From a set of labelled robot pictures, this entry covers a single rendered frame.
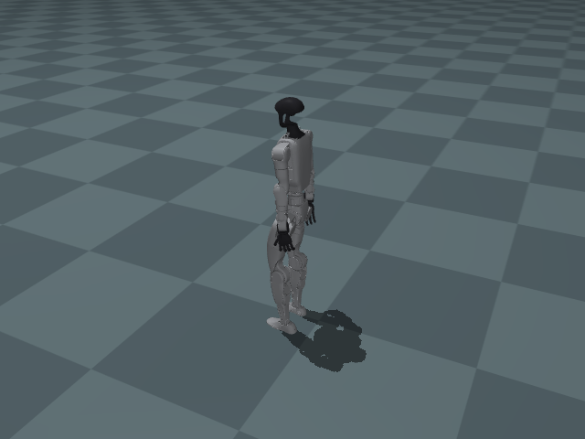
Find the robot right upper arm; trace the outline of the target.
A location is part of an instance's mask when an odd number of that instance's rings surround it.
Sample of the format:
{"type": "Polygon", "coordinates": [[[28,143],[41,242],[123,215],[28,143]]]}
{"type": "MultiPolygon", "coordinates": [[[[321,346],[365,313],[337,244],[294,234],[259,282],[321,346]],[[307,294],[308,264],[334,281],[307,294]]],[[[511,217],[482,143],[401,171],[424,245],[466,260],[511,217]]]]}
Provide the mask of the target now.
{"type": "MultiPolygon", "coordinates": [[[[301,130],[304,130],[304,129],[301,129],[301,130]]],[[[312,156],[312,170],[313,170],[313,167],[314,167],[314,162],[313,162],[313,148],[312,148],[313,133],[310,130],[305,130],[305,131],[310,135],[310,138],[311,138],[311,156],[312,156]]]]}

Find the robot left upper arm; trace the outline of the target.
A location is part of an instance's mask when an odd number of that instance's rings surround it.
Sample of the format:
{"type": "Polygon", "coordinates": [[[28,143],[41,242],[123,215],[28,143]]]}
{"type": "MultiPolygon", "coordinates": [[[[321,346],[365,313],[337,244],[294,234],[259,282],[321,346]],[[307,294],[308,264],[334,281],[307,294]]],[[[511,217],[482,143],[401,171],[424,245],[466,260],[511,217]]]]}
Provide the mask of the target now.
{"type": "Polygon", "coordinates": [[[289,143],[279,143],[272,148],[271,158],[274,163],[275,176],[279,180],[279,183],[274,186],[273,191],[276,187],[281,186],[285,188],[286,194],[289,192],[288,161],[290,156],[289,143]]]}

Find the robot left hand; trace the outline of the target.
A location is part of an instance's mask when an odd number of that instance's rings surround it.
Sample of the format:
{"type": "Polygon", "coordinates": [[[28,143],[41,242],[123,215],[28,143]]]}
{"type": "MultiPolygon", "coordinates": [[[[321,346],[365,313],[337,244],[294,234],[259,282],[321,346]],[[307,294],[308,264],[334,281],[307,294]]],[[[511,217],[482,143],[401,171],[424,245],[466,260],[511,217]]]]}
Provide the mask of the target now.
{"type": "Polygon", "coordinates": [[[277,231],[278,231],[279,235],[277,236],[277,240],[275,241],[274,246],[276,246],[277,242],[279,242],[280,252],[282,251],[282,247],[283,247],[284,252],[287,252],[287,251],[290,252],[291,249],[293,251],[295,250],[295,248],[293,247],[293,244],[292,244],[292,239],[291,239],[290,235],[288,234],[289,233],[288,222],[286,223],[286,227],[287,227],[287,231],[279,231],[278,230],[278,223],[277,223],[277,231]],[[291,246],[291,249],[289,247],[289,244],[291,246]],[[285,246],[287,247],[287,250],[286,250],[285,246]]]}

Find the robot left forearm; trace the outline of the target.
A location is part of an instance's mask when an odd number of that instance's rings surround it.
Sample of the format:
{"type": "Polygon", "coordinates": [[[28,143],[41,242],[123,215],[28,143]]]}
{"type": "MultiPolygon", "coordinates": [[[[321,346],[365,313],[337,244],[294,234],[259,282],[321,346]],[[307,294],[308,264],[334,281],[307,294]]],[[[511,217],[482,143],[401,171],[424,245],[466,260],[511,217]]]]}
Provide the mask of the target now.
{"type": "Polygon", "coordinates": [[[286,223],[288,222],[288,205],[289,199],[284,187],[278,186],[273,191],[276,205],[276,220],[278,222],[279,231],[287,231],[286,223]]]}

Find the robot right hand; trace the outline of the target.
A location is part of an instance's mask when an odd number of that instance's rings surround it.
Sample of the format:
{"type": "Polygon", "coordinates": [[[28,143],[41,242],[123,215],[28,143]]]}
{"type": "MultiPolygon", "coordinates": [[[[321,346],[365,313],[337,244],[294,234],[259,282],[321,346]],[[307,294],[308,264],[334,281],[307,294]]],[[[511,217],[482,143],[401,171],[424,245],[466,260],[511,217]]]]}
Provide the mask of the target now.
{"type": "MultiPolygon", "coordinates": [[[[305,198],[305,192],[303,193],[303,195],[304,195],[304,198],[305,198]]],[[[314,205],[313,205],[313,202],[314,202],[314,200],[308,200],[308,205],[313,208],[312,215],[313,215],[314,223],[316,223],[315,217],[314,217],[314,205]]],[[[312,223],[311,216],[309,218],[309,221],[310,221],[310,224],[312,225],[313,223],[312,223]]],[[[306,221],[306,225],[308,226],[308,220],[306,221]]]]}

